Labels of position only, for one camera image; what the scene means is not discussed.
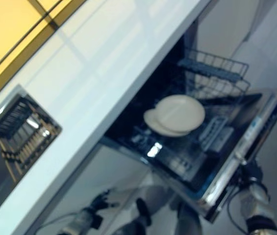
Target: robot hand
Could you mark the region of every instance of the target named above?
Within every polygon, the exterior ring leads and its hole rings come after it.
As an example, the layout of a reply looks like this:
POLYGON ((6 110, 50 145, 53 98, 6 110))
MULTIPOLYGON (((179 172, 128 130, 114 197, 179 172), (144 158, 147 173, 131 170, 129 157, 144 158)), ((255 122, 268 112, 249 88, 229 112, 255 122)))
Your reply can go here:
POLYGON ((242 167, 242 186, 238 193, 241 214, 246 221, 247 234, 277 235, 274 212, 262 178, 262 170, 255 160, 242 167))
POLYGON ((117 207, 119 203, 108 203, 107 196, 111 190, 106 190, 96 196, 90 206, 83 208, 66 227, 57 235, 86 235, 88 231, 98 229, 102 223, 102 217, 97 215, 99 210, 117 207))

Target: open dishwasher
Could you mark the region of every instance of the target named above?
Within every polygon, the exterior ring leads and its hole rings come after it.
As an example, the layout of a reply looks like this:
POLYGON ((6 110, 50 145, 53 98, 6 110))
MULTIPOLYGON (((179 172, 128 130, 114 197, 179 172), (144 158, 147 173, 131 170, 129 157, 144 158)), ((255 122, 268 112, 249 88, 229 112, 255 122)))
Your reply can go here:
POLYGON ((277 121, 277 89, 250 91, 248 65, 195 50, 160 64, 114 124, 106 142, 149 165, 186 203, 214 221, 277 121), (202 125, 178 138, 162 136, 143 114, 173 94, 205 108, 202 125))

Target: kitchen counter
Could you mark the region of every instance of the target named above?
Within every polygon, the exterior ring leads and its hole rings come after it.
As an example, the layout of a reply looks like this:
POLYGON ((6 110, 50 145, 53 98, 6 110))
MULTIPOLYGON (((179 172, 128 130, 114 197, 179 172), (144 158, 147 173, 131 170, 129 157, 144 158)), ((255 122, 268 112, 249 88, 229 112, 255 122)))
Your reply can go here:
POLYGON ((0 92, 22 86, 63 128, 0 207, 24 234, 209 0, 88 0, 0 92))

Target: stacked plates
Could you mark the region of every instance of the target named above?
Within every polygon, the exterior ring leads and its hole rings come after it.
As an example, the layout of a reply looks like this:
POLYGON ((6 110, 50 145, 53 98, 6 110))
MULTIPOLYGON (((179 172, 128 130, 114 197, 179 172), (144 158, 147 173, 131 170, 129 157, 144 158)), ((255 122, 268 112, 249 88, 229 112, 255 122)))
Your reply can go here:
POLYGON ((181 137, 199 127, 205 118, 205 110, 196 99, 187 95, 171 95, 145 111, 148 127, 163 136, 181 137))

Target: cable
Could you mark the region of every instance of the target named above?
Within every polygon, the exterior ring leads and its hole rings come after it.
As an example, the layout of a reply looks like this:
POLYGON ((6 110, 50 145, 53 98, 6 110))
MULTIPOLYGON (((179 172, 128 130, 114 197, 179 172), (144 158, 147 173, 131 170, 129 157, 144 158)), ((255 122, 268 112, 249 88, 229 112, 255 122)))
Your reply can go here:
POLYGON ((34 235, 37 235, 37 233, 39 232, 39 230, 51 225, 51 224, 54 224, 55 222, 59 221, 60 219, 63 219, 65 217, 68 217, 68 216, 73 216, 73 215, 76 215, 77 212, 72 212, 72 213, 68 213, 68 214, 64 214, 62 216, 59 216, 51 221, 49 221, 48 223, 45 223, 43 225, 41 225, 40 227, 38 227, 38 229, 35 231, 34 235))
POLYGON ((230 204, 232 202, 232 200, 234 199, 234 197, 236 197, 241 191, 238 190, 237 192, 235 192, 230 198, 229 198, 229 201, 227 203, 227 214, 228 214, 228 217, 231 221, 231 223, 242 233, 242 234, 245 234, 245 235, 249 235, 247 232, 245 232, 245 230, 243 228, 241 228, 233 219, 231 213, 230 213, 230 204))

